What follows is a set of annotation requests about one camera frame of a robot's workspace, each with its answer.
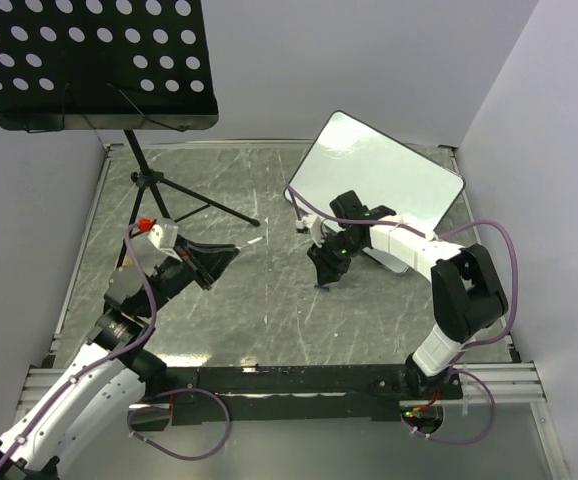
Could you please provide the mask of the white whiteboard marker pen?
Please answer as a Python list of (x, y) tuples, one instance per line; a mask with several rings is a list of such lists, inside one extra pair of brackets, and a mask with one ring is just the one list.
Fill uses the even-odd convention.
[(254, 238), (254, 239), (251, 239), (251, 240), (248, 240), (248, 241), (244, 242), (244, 243), (241, 244), (241, 245), (238, 245), (237, 248), (238, 248), (238, 250), (242, 251), (242, 250), (245, 249), (245, 248), (248, 248), (248, 247), (250, 247), (250, 246), (253, 246), (253, 245), (259, 243), (259, 242), (260, 242), (261, 240), (263, 240), (264, 238), (265, 238), (265, 237), (262, 237), (262, 236), (256, 237), (256, 238)]

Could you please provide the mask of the white whiteboard black frame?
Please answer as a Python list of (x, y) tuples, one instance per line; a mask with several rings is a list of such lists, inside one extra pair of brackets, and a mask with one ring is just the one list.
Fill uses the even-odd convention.
[[(312, 213), (331, 216), (330, 202), (353, 190), (368, 208), (387, 206), (406, 224), (436, 234), (464, 186), (464, 179), (454, 171), (336, 111), (289, 180), (286, 196), (300, 219)], [(394, 272), (409, 268), (384, 253), (361, 252)]]

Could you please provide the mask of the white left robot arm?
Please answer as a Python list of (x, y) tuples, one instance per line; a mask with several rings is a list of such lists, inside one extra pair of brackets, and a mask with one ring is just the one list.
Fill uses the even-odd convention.
[(151, 274), (139, 263), (113, 272), (103, 312), (70, 365), (0, 435), (0, 479), (62, 478), (115, 417), (163, 396), (166, 365), (145, 348), (159, 309), (192, 283), (211, 288), (240, 249), (183, 237), (159, 249), (165, 258)]

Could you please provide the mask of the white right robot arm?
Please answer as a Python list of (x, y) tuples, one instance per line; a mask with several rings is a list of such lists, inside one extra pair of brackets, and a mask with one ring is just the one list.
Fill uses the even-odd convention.
[(307, 214), (296, 230), (312, 238), (307, 255), (316, 283), (341, 280), (352, 258), (369, 249), (403, 262), (430, 282), (435, 324), (405, 362), (407, 390), (427, 398), (477, 333), (507, 313), (509, 303), (488, 250), (461, 246), (406, 224), (395, 210), (362, 204), (355, 191), (330, 202), (331, 216)]

